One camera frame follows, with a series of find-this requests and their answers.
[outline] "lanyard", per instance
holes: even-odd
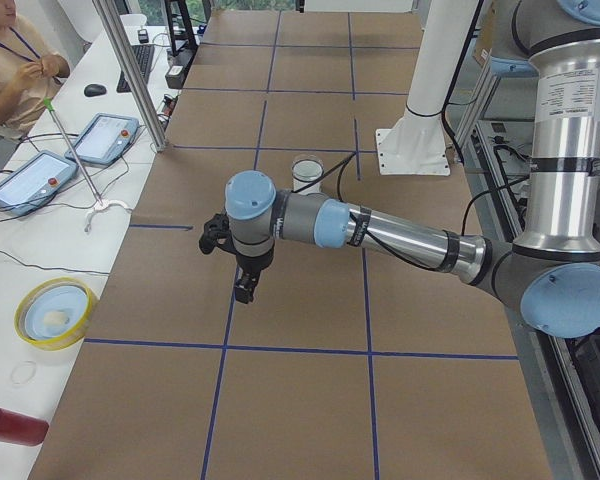
[[[22,42],[22,44],[23,44],[25,47],[27,47],[27,48],[29,49],[29,51],[30,51],[31,53],[33,53],[33,55],[34,55],[36,58],[40,58],[40,55],[38,55],[38,52],[36,52],[36,51],[33,49],[33,47],[32,47],[31,45],[29,45],[29,42],[27,42],[27,41],[26,41],[26,40],[25,40],[25,39],[22,37],[22,35],[20,35],[18,32],[16,32],[16,31],[13,29],[13,27],[9,27],[9,30],[11,30],[11,31],[14,33],[14,35],[15,35],[16,37],[18,37],[18,40],[20,40],[20,41]],[[16,55],[16,56],[18,56],[18,57],[22,58],[23,60],[25,60],[25,61],[27,61],[27,62],[33,62],[33,61],[34,61],[32,58],[25,57],[24,55],[21,55],[21,54],[19,54],[18,52],[14,51],[13,49],[11,49],[11,48],[7,47],[7,46],[6,46],[4,43],[2,43],[2,42],[0,42],[0,48],[4,48],[5,50],[7,50],[7,51],[9,51],[9,52],[13,53],[14,55]]]

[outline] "robotic arm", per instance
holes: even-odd
[[[498,8],[508,20],[500,21],[505,36],[539,74],[525,231],[513,244],[460,236],[324,195],[276,191],[261,172],[242,172],[227,184],[226,213],[207,222],[200,239],[203,253],[219,247],[236,256],[238,301],[253,300],[274,239],[347,243],[453,273],[550,335],[573,338],[600,327],[600,244],[592,234],[600,182],[600,0],[508,0]]]

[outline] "white cup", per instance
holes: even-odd
[[[298,155],[293,160],[291,174],[293,175],[293,191],[306,187],[322,176],[324,167],[322,160],[315,155]],[[300,195],[309,195],[310,193],[320,193],[320,183],[311,185],[309,188],[298,192]]]

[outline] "white table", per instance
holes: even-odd
[[[136,32],[136,27],[127,29],[131,43],[138,43]],[[164,32],[164,28],[149,27],[150,39],[156,38],[155,43],[158,45],[167,43],[167,37],[156,37],[161,32]],[[177,91],[168,89],[164,78],[168,70],[165,48],[156,47],[153,62],[155,66],[148,88],[157,109],[164,94],[175,96]],[[119,73],[120,67],[113,49],[103,32],[52,102],[67,132],[80,133],[101,112],[136,117],[143,123],[132,94],[119,94],[115,91]],[[85,97],[83,90],[89,83],[105,85],[107,94]],[[31,130],[30,136],[57,131],[51,116],[45,112]],[[59,154],[66,151],[66,144],[61,137],[51,140],[42,137],[34,139],[34,142],[39,149]],[[124,156],[128,167],[122,161],[106,170],[89,167],[98,189],[103,189],[128,168],[128,173],[112,184],[104,192],[104,197],[123,200],[133,208],[149,174],[154,150],[151,137],[144,130]],[[17,168],[35,153],[32,145],[21,145],[6,168]],[[82,180],[80,174],[74,181],[79,180]],[[93,201],[91,191],[82,181],[58,195],[51,203],[89,206]],[[89,234],[84,232],[85,215],[86,210],[58,205],[45,207],[21,219],[0,223],[0,250],[29,264],[109,272],[129,225],[130,215],[120,207],[98,213],[92,220]],[[8,214],[0,213],[0,219],[4,218],[9,218]],[[29,291],[44,281],[62,276],[83,281],[98,296],[107,281],[106,275],[26,268],[0,254],[0,407],[48,421],[56,410],[81,342],[57,352],[42,351],[21,340],[13,323],[16,308]],[[22,379],[19,377],[26,377],[33,369],[33,377],[20,384]],[[39,451],[40,447],[0,443],[0,480],[27,478]]]

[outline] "black keyboard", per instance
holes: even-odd
[[[144,43],[141,45],[131,45],[131,49],[136,56],[138,66],[140,67],[140,73],[144,79],[144,83],[149,81],[149,75],[151,74],[151,62],[153,61],[153,50],[154,46],[150,43]],[[118,80],[118,86],[116,92],[130,92],[131,87],[124,78],[124,72],[120,72],[120,79]]]

